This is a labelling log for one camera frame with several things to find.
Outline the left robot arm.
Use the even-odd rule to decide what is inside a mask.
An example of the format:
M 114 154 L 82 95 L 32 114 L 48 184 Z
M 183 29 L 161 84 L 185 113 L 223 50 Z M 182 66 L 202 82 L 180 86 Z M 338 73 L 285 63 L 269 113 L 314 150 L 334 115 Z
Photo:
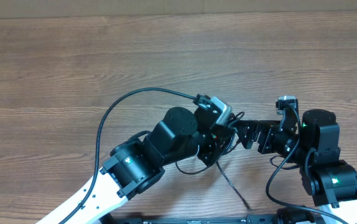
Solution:
M 214 165 L 233 139 L 232 109 L 169 109 L 152 131 L 142 131 L 116 146 L 108 160 L 79 191 L 41 223 L 101 223 L 137 194 L 156 184 L 164 166 L 197 157 Z

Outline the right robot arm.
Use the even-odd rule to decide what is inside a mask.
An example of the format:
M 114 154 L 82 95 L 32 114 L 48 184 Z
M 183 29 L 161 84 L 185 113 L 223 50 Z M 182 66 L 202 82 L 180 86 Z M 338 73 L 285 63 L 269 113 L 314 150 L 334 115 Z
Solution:
M 244 148 L 257 142 L 259 153 L 281 156 L 277 170 L 286 163 L 298 168 L 314 207 L 283 202 L 268 193 L 281 208 L 258 223 L 357 223 L 357 171 L 340 159 L 335 114 L 308 110 L 299 116 L 291 106 L 281 111 L 281 121 L 238 121 L 234 127 Z

